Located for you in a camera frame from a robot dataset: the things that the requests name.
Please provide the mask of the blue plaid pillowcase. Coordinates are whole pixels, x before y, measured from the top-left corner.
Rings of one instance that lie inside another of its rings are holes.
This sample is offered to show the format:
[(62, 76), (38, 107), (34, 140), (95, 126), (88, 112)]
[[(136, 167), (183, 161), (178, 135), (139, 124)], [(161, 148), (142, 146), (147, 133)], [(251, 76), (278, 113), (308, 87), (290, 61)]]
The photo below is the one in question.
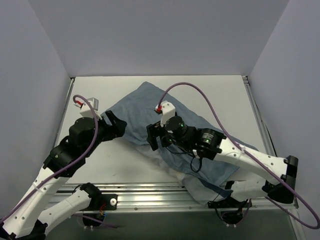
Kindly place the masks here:
[(215, 156), (223, 132), (171, 95), (173, 117), (161, 120), (154, 112), (164, 90), (143, 82), (109, 108), (127, 123), (124, 139), (176, 178), (200, 204), (222, 201), (232, 191), (224, 187), (239, 170)]

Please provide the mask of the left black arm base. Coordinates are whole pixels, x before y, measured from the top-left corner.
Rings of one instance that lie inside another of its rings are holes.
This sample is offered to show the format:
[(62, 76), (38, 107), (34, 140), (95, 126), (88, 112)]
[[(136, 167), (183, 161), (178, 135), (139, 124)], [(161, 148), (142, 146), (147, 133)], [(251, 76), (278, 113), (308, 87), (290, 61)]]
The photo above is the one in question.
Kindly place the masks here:
[(92, 211), (93, 213), (84, 213), (82, 222), (86, 227), (114, 227), (104, 225), (100, 222), (105, 220), (107, 211), (115, 211), (118, 204), (117, 194), (101, 194), (91, 200), (89, 206), (84, 209), (85, 212)]

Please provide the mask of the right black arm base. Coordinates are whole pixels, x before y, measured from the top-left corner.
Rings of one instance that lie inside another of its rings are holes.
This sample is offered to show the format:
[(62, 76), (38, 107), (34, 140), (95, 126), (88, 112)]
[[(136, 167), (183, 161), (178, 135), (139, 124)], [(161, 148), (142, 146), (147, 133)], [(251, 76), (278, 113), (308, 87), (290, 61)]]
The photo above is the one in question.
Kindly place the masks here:
[(237, 201), (231, 196), (220, 201), (209, 201), (209, 209), (214, 209), (217, 217), (227, 226), (236, 228), (247, 216), (252, 205), (251, 199)]

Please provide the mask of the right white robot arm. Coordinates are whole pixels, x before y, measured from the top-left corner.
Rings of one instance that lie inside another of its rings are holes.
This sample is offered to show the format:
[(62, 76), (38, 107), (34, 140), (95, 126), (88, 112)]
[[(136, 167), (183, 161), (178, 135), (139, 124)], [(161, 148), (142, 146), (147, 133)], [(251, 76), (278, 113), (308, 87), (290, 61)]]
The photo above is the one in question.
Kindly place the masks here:
[(184, 123), (180, 116), (170, 118), (166, 124), (156, 122), (146, 127), (147, 142), (155, 151), (160, 145), (175, 145), (184, 153), (203, 159), (228, 163), (258, 175), (260, 180), (231, 180), (222, 193), (223, 203), (234, 206), (247, 199), (268, 197), (281, 204), (294, 201), (294, 190), (299, 160), (268, 155), (229, 139), (210, 128), (196, 128)]

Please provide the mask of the white pillow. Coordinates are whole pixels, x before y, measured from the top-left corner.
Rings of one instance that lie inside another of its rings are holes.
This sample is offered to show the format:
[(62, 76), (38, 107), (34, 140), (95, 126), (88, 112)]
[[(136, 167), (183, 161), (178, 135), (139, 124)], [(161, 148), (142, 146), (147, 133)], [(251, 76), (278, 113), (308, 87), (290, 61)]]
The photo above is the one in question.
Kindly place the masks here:
[(173, 145), (169, 148), (159, 147), (153, 151), (148, 144), (135, 145), (144, 156), (170, 176), (176, 178), (181, 183), (194, 200), (200, 204), (224, 200), (228, 193), (224, 190), (227, 181), (246, 181), (259, 176), (242, 168), (227, 166), (220, 161), (203, 160), (200, 172), (195, 173), (190, 168), (190, 163), (198, 168), (198, 159), (192, 159), (187, 154), (181, 154), (181, 150)]

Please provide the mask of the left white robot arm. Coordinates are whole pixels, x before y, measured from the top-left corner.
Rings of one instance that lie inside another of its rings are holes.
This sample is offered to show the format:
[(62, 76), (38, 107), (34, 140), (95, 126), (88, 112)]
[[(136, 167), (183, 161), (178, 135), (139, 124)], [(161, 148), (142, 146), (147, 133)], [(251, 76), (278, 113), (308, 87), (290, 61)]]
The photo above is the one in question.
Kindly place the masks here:
[(84, 183), (71, 196), (46, 209), (51, 198), (86, 163), (97, 146), (122, 137), (127, 123), (112, 111), (103, 117), (82, 117), (69, 128), (69, 134), (54, 147), (24, 198), (0, 221), (0, 236), (6, 240), (43, 240), (48, 233), (74, 213), (97, 209), (101, 191)]

